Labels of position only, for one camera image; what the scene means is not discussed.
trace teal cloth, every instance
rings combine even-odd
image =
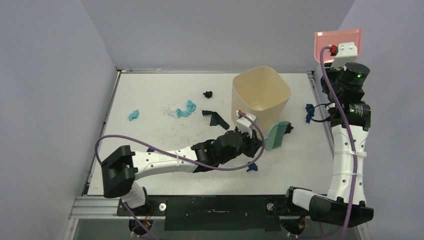
[[[128,120],[131,122],[132,120],[137,119],[138,117],[139,117],[139,110],[137,109],[128,115]]]
[[[187,104],[185,105],[187,107],[187,110],[183,111],[179,108],[176,109],[176,116],[179,117],[185,117],[187,118],[192,112],[196,110],[196,104],[193,103],[191,100],[187,101]]]

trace white cable tie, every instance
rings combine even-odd
[[[338,155],[338,154],[356,155],[356,156],[361,157],[361,158],[366,158],[367,157],[367,152],[366,151],[349,151],[349,150],[338,150],[338,151],[334,151],[334,155]]]
[[[351,176],[356,175],[358,177],[364,176],[364,174],[362,174],[362,173],[353,173],[353,172],[338,172],[338,173],[333,173],[332,175],[333,176],[335,176],[335,175],[351,175]]]

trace gray wall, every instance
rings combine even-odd
[[[314,33],[354,0],[81,0],[119,69],[316,67]]]
[[[0,2],[0,239],[62,239],[116,70],[79,0]]]
[[[358,62],[371,69],[363,182],[373,239],[423,238],[423,12],[422,0],[356,0],[340,27],[363,27]]]

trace white table surface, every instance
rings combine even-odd
[[[163,150],[177,150],[224,134],[221,126],[209,126],[210,117],[202,110],[218,112],[230,124],[233,73],[123,73],[114,96],[105,135],[127,135]],[[280,74],[292,91],[280,119],[290,121],[294,129],[286,134],[282,147],[264,151],[256,162],[258,171],[216,171],[199,173],[174,172],[139,179],[149,195],[277,195],[289,186],[311,189],[326,194],[333,172],[333,156],[324,127],[305,122],[306,103],[316,101],[305,73]],[[203,92],[213,91],[207,99]],[[171,111],[186,109],[192,100],[197,109],[189,117],[174,118]],[[128,115],[139,110],[138,119]],[[320,118],[319,111],[315,117]],[[125,139],[107,138],[100,146],[105,159],[121,145],[132,151],[146,147]],[[241,155],[220,167],[232,168],[251,161]],[[96,162],[88,195],[103,195],[100,165]]]

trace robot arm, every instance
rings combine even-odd
[[[286,198],[288,202],[309,212],[313,221],[343,226],[350,197],[353,175],[356,184],[352,211],[348,226],[354,227],[373,219],[374,210],[366,207],[363,189],[363,165],[365,141],[371,122],[371,109],[364,101],[362,85],[370,69],[356,60],[358,49],[353,42],[341,43],[330,50],[335,59],[326,69],[331,87],[340,101],[346,115],[355,144],[355,152],[348,131],[344,126],[339,110],[335,107],[334,99],[329,88],[321,79],[323,92],[328,100],[333,102],[327,107],[330,114],[330,126],[334,140],[334,162],[331,185],[326,196],[316,194],[308,189],[290,187]],[[354,173],[354,158],[357,156],[357,171]]]
[[[247,116],[252,121],[256,120],[254,115],[248,113]],[[121,198],[130,208],[137,208],[143,206],[147,198],[146,190],[135,182],[140,178],[174,172],[207,172],[212,169],[204,165],[218,167],[241,154],[253,158],[262,141],[244,117],[236,125],[235,130],[227,131],[216,139],[168,151],[176,157],[159,152],[131,151],[129,145],[120,146],[101,162],[104,197]]]

